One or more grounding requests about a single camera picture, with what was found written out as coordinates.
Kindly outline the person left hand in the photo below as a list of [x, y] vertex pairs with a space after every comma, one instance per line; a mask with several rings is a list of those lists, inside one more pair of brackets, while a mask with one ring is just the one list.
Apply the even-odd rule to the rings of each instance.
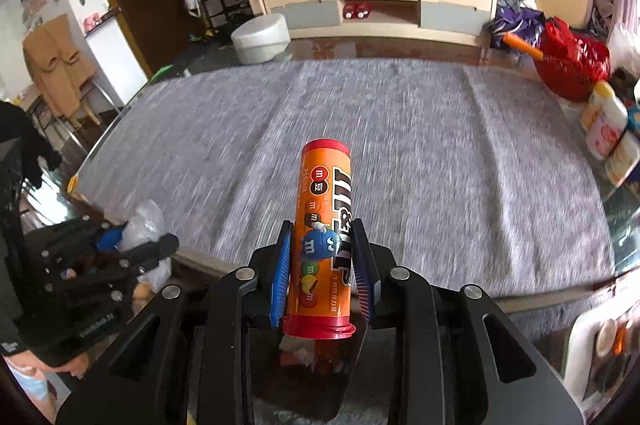
[[[129, 319], [135, 317], [155, 295], [153, 286], [149, 282], [140, 282], [134, 288], [131, 298], [131, 315]], [[81, 377], [89, 367], [88, 350], [96, 345], [101, 338], [88, 343], [73, 344], [70, 348], [61, 350], [46, 351], [43, 348], [32, 350], [25, 349], [20, 353], [4, 355], [3, 359], [10, 367], [16, 367], [17, 371], [27, 375], [35, 375], [36, 372], [68, 373], [72, 376]]]

